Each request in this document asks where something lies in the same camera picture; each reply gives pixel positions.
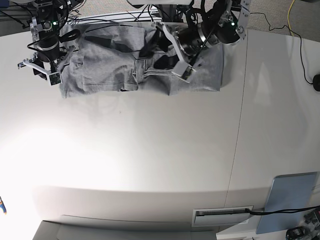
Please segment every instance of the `gray carpet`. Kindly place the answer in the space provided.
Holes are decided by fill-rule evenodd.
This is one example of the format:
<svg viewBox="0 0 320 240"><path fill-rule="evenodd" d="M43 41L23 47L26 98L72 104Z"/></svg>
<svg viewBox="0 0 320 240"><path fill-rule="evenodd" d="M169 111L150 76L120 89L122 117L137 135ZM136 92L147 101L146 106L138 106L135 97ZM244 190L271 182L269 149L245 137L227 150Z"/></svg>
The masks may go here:
<svg viewBox="0 0 320 240"><path fill-rule="evenodd" d="M265 13L272 27L282 27L287 24L287 13L292 0L252 0L250 11ZM212 8L214 1L206 0L206 9ZM195 0L194 7L200 6L200 0ZM105 13L116 13L136 10L126 0L87 0L80 9L82 16ZM320 42L320 2L308 3L296 0L290 13L290 24L293 31L305 39ZM248 28L268 31L268 24L261 14L250 16ZM289 35L289 30L275 29L274 33Z"/></svg>

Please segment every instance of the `table surface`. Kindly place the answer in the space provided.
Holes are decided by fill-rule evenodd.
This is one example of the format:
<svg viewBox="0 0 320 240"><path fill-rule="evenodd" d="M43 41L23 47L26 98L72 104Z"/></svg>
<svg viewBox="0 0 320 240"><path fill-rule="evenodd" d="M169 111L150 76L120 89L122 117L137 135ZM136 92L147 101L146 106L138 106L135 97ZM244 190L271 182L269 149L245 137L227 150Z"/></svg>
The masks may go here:
<svg viewBox="0 0 320 240"><path fill-rule="evenodd" d="M20 223L32 238L41 219L62 214L190 221L196 208L260 208L274 177L320 171L320 95L304 82L299 39L255 30L247 35L225 47L220 92L68 99L31 69L17 69L32 55L30 33L0 37L6 239L17 239ZM313 77L320 71L320 43L304 40L303 51ZM68 195L77 189L103 193L105 201L92 204L89 197L91 204L79 207L83 195ZM314 194L310 204L319 200ZM153 214L137 219L139 208ZM221 234L254 231L257 221Z"/></svg>

